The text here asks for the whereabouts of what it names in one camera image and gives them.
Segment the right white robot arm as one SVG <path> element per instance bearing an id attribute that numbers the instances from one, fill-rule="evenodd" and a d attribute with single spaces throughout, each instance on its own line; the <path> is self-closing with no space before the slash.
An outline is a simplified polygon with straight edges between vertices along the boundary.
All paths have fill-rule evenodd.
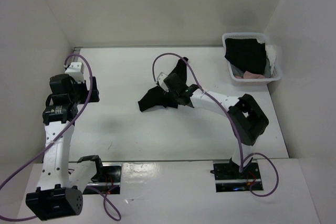
<path id="1" fill-rule="evenodd" d="M 249 94 L 234 97 L 203 90 L 196 84 L 187 86 L 175 73 L 166 75 L 161 72 L 158 84 L 179 105 L 204 109 L 228 118 L 238 141 L 238 147 L 230 158 L 230 173 L 235 178 L 244 177 L 252 159 L 251 149 L 269 124 L 256 100 Z"/>

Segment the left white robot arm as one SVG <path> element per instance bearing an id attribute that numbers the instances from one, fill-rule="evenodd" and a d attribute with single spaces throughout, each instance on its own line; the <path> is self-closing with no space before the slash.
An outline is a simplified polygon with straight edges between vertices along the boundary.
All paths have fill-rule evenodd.
<path id="1" fill-rule="evenodd" d="M 83 208 L 83 192 L 90 181 L 104 177 L 98 155 L 79 158 L 69 171 L 71 138 L 78 105 L 99 102 L 97 81 L 93 77 L 87 86 L 69 74 L 59 74 L 49 80 L 51 94 L 46 100 L 43 124 L 46 133 L 43 169 L 36 190 L 26 195 L 26 206 L 41 221 L 77 216 Z"/>

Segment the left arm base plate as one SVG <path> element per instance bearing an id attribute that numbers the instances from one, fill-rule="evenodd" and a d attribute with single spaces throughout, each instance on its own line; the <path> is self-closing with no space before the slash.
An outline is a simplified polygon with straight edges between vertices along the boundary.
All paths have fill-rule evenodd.
<path id="1" fill-rule="evenodd" d="M 121 175 L 121 163 L 104 162 L 101 174 L 92 177 L 83 191 L 83 194 L 97 194 L 95 190 L 91 189 L 92 187 L 104 195 L 118 195 L 121 189 Z"/>

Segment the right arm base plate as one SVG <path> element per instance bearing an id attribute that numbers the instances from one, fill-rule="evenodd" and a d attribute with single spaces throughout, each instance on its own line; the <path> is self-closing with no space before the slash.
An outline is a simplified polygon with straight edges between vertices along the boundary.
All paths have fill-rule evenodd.
<path id="1" fill-rule="evenodd" d="M 229 161 L 213 161 L 213 168 L 210 173 L 214 175 L 217 193 L 249 191 L 263 191 L 263 183 L 259 166 L 252 161 L 242 173 L 234 173 L 233 166 Z"/>

